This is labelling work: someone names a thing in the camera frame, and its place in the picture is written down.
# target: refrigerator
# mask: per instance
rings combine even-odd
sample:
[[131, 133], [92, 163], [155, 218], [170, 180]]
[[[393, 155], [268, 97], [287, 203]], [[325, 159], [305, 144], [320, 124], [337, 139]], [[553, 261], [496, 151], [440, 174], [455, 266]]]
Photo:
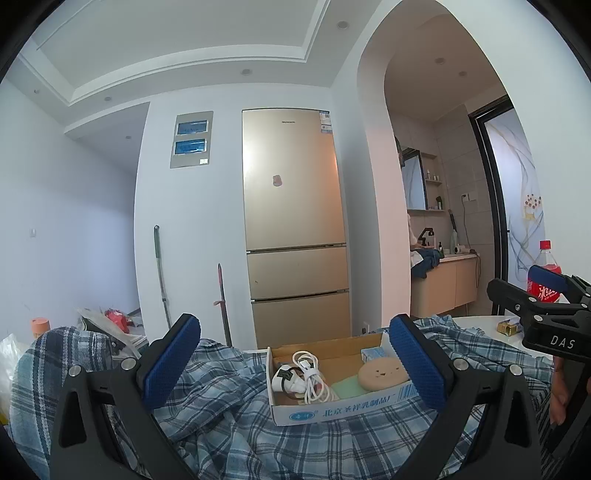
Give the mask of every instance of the refrigerator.
[[347, 245], [328, 112], [245, 110], [242, 135], [259, 348], [350, 336]]

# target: clear plastic bag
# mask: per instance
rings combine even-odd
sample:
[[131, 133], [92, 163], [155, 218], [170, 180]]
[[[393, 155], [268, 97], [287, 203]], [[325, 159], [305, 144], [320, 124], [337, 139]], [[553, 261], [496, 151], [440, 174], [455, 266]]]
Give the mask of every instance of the clear plastic bag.
[[27, 345], [17, 341], [13, 333], [0, 342], [0, 413], [7, 419], [10, 410], [10, 392], [18, 359], [27, 351]]

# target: blue plaid cloth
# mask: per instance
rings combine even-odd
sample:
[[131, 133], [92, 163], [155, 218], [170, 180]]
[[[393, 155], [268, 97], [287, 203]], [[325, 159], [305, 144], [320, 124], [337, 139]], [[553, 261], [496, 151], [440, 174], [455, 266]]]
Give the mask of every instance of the blue plaid cloth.
[[[508, 365], [520, 365], [545, 438], [552, 375], [546, 359], [534, 359], [486, 337], [481, 330], [462, 330], [449, 316], [418, 320], [417, 326], [451, 358], [462, 357], [475, 368], [503, 371]], [[48, 341], [53, 336], [61, 341]], [[12, 436], [43, 479], [48, 478], [51, 424], [59, 390], [73, 364], [88, 370], [110, 368], [106, 337], [74, 329], [52, 330], [33, 344], [17, 368]], [[436, 416], [414, 397], [346, 419], [277, 427], [269, 409], [264, 364], [264, 355], [202, 339], [167, 404], [154, 412], [179, 455], [200, 479], [390, 479]], [[482, 406], [473, 409], [442, 476], [461, 465], [482, 412]], [[116, 412], [110, 418], [130, 465], [146, 474]], [[544, 478], [551, 478], [557, 466], [544, 452]]]

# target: soda bottle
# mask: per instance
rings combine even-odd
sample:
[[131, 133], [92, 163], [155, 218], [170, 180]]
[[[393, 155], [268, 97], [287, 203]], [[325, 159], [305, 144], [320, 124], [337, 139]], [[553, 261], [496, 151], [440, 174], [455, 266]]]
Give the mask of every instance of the soda bottle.
[[[535, 259], [534, 264], [551, 272], [562, 273], [562, 269], [556, 263], [552, 252], [550, 252], [550, 240], [542, 240], [540, 242], [540, 254]], [[527, 276], [527, 293], [546, 302], [555, 302], [560, 298], [560, 293], [534, 282], [530, 279], [529, 275]]]

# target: bottle label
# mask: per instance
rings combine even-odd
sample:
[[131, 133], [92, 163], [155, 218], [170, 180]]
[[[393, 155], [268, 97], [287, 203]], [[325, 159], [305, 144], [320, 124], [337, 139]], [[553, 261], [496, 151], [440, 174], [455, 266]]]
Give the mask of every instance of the bottle label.
[[534, 297], [538, 297], [541, 301], [554, 303], [560, 298], [560, 293], [554, 290], [550, 290], [548, 287], [544, 287], [539, 283], [527, 280], [527, 293]]

